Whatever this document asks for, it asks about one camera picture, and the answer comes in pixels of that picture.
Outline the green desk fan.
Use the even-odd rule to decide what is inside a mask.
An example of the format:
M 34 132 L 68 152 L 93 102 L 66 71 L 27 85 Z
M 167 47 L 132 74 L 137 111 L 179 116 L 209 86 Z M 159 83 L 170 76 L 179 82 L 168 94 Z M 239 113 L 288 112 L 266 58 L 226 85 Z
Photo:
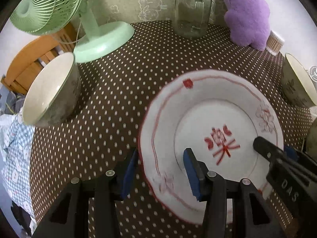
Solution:
M 42 36 L 60 31 L 76 14 L 85 31 L 85 36 L 74 48 L 77 63 L 102 58 L 126 44 L 134 35 L 134 28 L 126 22 L 99 26 L 89 0 L 21 0 L 10 20 L 19 30 Z

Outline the blue checkered cloth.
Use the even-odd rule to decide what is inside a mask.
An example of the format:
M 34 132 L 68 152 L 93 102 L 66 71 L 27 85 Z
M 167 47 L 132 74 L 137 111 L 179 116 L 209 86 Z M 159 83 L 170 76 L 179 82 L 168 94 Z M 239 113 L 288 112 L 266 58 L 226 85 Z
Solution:
M 25 125 L 21 112 L 1 115 L 1 178 L 13 205 L 11 211 L 27 237 L 36 229 L 31 200 L 30 159 L 35 127 Z

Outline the brown polka dot tablecloth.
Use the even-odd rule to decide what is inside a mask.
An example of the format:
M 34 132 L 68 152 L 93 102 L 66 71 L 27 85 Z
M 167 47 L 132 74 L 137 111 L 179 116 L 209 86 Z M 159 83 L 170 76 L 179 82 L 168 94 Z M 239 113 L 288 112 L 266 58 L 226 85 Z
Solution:
M 229 30 L 210 25 L 200 39 L 176 35 L 171 22 L 135 23 L 133 38 L 106 57 L 79 65 L 81 94 L 70 119 L 34 133 L 30 184 L 40 222 L 73 177 L 92 179 L 115 167 L 132 147 L 155 95 L 179 75 L 217 69 L 243 77 L 274 108 L 284 143 L 300 149 L 310 111 L 282 93 L 284 57 L 234 45 Z

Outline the cotton swab container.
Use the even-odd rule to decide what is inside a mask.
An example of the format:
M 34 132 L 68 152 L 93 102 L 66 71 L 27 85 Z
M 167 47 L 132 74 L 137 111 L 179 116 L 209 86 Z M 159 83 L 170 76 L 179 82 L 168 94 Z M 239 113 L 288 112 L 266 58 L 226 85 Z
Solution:
M 284 43 L 285 39 L 276 31 L 271 30 L 265 49 L 273 56 L 276 56 L 282 49 Z

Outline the glass jar black lid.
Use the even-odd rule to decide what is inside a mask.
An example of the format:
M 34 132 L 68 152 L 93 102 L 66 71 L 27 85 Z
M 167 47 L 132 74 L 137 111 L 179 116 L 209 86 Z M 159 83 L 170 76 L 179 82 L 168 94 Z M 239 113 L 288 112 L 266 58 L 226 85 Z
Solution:
M 173 28 L 184 38 L 206 35 L 212 0 L 175 0 Z

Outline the orange wooden chair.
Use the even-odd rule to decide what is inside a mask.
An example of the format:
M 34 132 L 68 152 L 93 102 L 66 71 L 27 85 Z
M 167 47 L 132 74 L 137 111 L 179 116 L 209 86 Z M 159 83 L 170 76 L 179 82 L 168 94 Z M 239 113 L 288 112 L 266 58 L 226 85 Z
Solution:
M 71 23 L 57 33 L 36 38 L 27 44 L 11 62 L 1 84 L 15 93 L 27 94 L 33 81 L 45 64 L 58 56 L 57 49 L 72 52 L 75 48 L 76 31 Z

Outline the purple plush toy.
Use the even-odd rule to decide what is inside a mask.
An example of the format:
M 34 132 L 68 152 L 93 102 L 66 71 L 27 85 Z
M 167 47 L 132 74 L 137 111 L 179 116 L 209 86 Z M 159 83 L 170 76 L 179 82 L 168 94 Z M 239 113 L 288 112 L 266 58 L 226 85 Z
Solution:
M 265 0 L 223 0 L 227 7 L 224 20 L 231 41 L 239 46 L 264 51 L 270 35 L 270 9 Z

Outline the white plate red pattern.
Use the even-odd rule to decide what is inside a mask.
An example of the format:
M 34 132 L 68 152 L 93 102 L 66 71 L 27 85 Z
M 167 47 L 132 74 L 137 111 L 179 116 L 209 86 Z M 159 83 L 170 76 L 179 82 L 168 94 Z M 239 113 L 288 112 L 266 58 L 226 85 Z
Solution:
M 284 147 L 277 115 L 255 86 L 226 71 L 191 71 L 167 84 L 148 107 L 139 135 L 145 177 L 165 207 L 199 225 L 206 204 L 192 194 L 184 150 L 191 148 L 225 179 L 251 180 L 268 197 L 269 161 L 253 148 L 258 136 Z

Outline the white floor fan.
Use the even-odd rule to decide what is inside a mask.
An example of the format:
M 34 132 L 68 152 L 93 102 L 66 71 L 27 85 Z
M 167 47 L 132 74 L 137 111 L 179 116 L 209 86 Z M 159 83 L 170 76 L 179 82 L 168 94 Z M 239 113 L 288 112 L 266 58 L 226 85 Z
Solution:
M 307 72 L 315 86 L 315 89 L 317 90 L 317 66 L 311 66 Z M 316 117 L 316 106 L 312 107 L 310 112 L 314 117 Z

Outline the green ceramic bowl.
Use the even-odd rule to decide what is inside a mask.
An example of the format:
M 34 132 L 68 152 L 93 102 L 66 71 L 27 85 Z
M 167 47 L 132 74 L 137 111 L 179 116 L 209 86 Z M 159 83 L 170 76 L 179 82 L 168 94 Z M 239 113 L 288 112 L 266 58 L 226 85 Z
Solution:
M 31 84 L 22 110 L 23 122 L 36 127 L 61 124 L 74 111 L 81 92 L 81 75 L 74 54 L 50 61 Z
M 285 97 L 301 108 L 316 106 L 316 88 L 301 63 L 286 53 L 282 66 L 281 85 Z

